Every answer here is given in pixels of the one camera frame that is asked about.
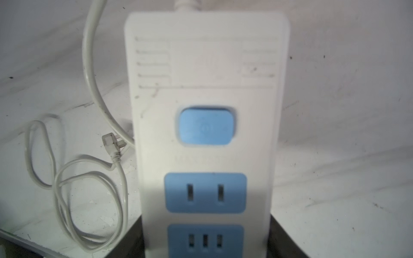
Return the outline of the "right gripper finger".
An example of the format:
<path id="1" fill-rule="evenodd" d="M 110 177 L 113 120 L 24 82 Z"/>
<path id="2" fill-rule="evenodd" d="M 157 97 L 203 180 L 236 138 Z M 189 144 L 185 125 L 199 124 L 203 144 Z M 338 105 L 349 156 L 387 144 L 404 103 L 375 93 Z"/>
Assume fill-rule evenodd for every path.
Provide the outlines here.
<path id="1" fill-rule="evenodd" d="M 145 258 L 142 217 L 131 226 L 118 245 L 105 258 Z"/>

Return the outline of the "white power strip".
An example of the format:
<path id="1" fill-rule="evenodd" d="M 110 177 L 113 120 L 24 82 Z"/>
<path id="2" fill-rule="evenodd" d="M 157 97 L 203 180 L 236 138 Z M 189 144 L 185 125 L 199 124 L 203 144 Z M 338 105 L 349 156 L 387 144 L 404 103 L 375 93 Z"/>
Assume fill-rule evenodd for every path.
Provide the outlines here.
<path id="1" fill-rule="evenodd" d="M 264 258 L 290 26 L 278 11 L 125 24 L 148 258 Z"/>

